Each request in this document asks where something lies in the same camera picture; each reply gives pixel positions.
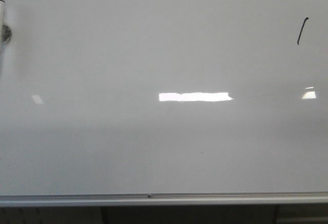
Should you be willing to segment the dark table under whiteboard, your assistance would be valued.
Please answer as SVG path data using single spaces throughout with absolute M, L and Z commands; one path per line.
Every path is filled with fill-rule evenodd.
M 1 223 L 327 223 L 327 205 L 1 208 Z

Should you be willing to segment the white whiteboard with aluminium frame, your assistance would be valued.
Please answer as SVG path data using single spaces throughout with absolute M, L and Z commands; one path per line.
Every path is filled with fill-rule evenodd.
M 327 0 L 5 0 L 1 206 L 327 203 Z

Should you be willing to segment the black object at left edge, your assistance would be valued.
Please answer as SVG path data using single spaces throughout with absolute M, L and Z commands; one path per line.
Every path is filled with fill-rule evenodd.
M 2 26 L 2 42 L 6 44 L 7 42 L 10 41 L 11 37 L 12 37 L 12 31 L 11 31 L 10 27 L 7 25 L 3 25 Z

